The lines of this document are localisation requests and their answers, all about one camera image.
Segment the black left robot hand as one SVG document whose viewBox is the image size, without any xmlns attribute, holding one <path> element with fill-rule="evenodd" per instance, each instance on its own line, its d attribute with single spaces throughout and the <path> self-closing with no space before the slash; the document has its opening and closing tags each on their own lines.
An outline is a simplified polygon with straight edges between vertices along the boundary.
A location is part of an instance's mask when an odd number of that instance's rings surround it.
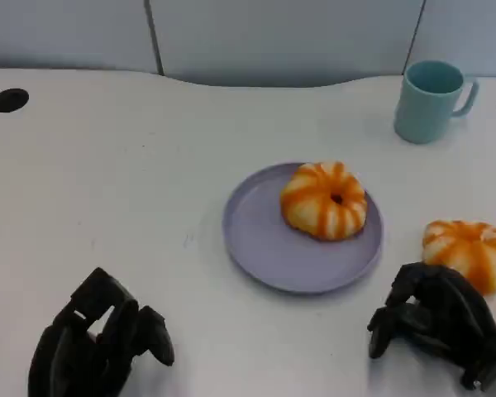
<svg viewBox="0 0 496 397">
<path fill-rule="evenodd" d="M 30 396 L 118 396 L 133 359 L 175 360 L 165 318 L 96 268 L 45 328 L 31 360 Z"/>
</svg>

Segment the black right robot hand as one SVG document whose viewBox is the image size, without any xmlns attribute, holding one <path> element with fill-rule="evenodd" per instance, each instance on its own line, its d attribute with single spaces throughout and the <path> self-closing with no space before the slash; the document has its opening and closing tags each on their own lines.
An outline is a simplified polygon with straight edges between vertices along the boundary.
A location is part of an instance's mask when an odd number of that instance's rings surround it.
<svg viewBox="0 0 496 397">
<path fill-rule="evenodd" d="M 486 391 L 496 382 L 496 322 L 483 296 L 456 270 L 402 265 L 367 329 L 372 359 L 401 337 L 460 367 L 467 390 Z"/>
</svg>

